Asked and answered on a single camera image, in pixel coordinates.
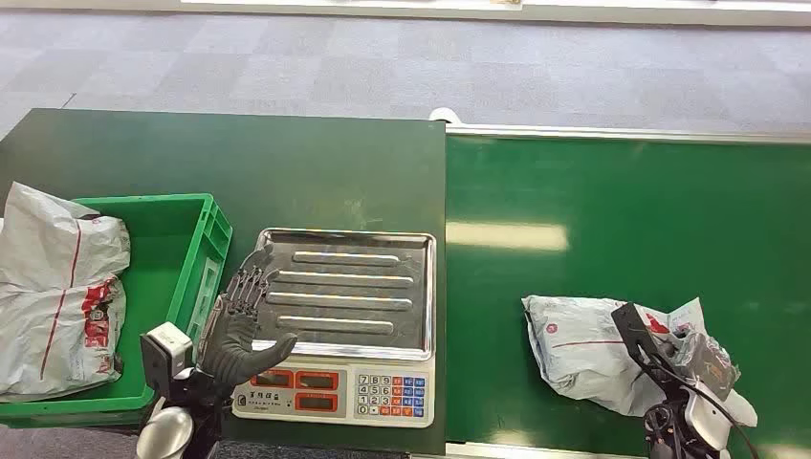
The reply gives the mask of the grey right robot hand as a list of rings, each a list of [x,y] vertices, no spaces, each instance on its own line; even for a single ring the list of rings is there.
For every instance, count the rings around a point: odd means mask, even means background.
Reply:
[[[721,401],[728,399],[740,371],[715,338],[685,328],[670,334],[669,343],[668,359],[677,375],[703,383]]]

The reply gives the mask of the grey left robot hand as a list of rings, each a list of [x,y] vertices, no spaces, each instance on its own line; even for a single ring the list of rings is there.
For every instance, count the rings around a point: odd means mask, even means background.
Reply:
[[[273,260],[271,243],[250,253],[217,296],[209,314],[196,369],[208,377],[218,397],[227,398],[236,386],[284,362],[298,341],[297,335],[285,333],[266,349],[252,347],[259,329],[258,306],[278,276]]]

